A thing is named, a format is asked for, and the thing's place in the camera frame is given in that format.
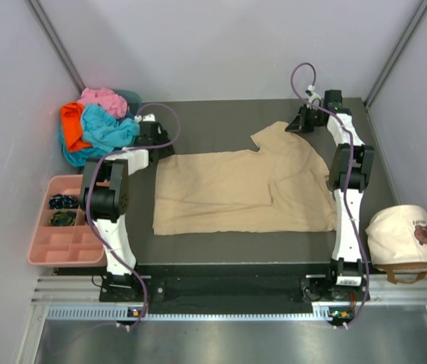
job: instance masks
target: pile of clothes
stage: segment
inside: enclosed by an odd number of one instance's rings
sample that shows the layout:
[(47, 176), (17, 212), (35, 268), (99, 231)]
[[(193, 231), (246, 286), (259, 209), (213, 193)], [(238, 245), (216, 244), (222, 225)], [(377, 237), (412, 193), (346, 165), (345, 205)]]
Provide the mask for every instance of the pile of clothes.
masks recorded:
[(127, 101), (111, 89), (89, 89), (60, 109), (63, 156), (74, 167), (133, 144), (140, 128)]

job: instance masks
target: orange cloth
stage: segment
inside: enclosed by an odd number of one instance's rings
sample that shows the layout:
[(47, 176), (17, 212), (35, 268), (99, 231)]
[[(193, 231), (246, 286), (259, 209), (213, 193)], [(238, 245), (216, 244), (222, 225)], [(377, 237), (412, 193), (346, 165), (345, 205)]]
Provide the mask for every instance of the orange cloth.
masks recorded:
[(69, 152), (76, 152), (92, 146), (92, 144), (82, 140), (83, 130), (80, 117), (84, 109), (85, 106), (78, 102), (70, 102), (60, 109), (64, 142)]

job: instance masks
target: beige t-shirt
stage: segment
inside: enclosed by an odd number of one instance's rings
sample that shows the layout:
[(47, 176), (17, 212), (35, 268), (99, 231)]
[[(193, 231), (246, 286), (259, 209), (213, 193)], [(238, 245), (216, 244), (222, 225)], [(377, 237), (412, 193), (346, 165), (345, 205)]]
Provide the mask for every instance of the beige t-shirt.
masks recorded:
[(331, 231), (328, 168), (278, 121), (252, 136), (258, 152), (173, 155), (159, 162), (154, 233)]

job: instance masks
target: pink basket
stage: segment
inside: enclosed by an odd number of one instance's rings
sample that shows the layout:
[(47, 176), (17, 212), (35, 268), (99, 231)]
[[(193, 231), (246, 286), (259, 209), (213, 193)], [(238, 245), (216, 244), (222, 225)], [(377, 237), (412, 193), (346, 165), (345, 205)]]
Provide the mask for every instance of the pink basket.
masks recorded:
[(59, 211), (49, 208), (49, 199), (57, 193), (78, 198), (81, 185), (81, 174), (56, 176), (50, 180), (28, 253), (30, 264), (56, 268), (107, 265), (103, 245), (86, 223), (85, 212), (80, 209), (66, 210), (77, 214), (74, 226), (59, 227), (49, 223)]

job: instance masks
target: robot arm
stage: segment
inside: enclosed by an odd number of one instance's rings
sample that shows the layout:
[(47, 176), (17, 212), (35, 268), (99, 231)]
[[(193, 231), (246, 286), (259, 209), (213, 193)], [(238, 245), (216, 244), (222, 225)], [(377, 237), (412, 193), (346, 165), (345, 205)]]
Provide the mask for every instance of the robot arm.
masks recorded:
[[(140, 136), (134, 146), (154, 146), (168, 142), (168, 133), (154, 115), (145, 116), (140, 123)], [(146, 168), (150, 162), (174, 154), (172, 146), (159, 152), (149, 153), (146, 149), (135, 149), (117, 155), (110, 155), (99, 169), (99, 174), (93, 188), (90, 203), (91, 218), (110, 249), (105, 248), (107, 255), (107, 272), (111, 281), (123, 281), (124, 276), (130, 276), (125, 268), (112, 254), (115, 254), (130, 267), (136, 266), (137, 260), (132, 253), (125, 227), (125, 213), (128, 207), (129, 181), (128, 176), (140, 169)], [(90, 158), (83, 169), (83, 181), (80, 190), (80, 205), (85, 210), (89, 186), (97, 166), (98, 159)]]
[[(309, 133), (314, 131), (315, 127), (326, 126), (337, 145), (328, 179), (338, 211), (336, 244), (331, 256), (329, 281), (331, 288), (340, 290), (346, 287), (349, 290), (350, 287), (362, 287), (364, 279), (362, 256), (344, 199), (346, 194), (350, 213), (359, 231), (359, 208), (363, 192), (369, 183), (375, 150), (358, 137), (350, 110), (343, 107), (341, 91), (326, 91), (323, 107), (335, 113), (344, 125), (341, 126), (335, 117), (304, 105), (286, 131)], [(346, 130), (350, 131), (353, 137), (353, 167), (348, 189), (344, 191), (351, 143)]]

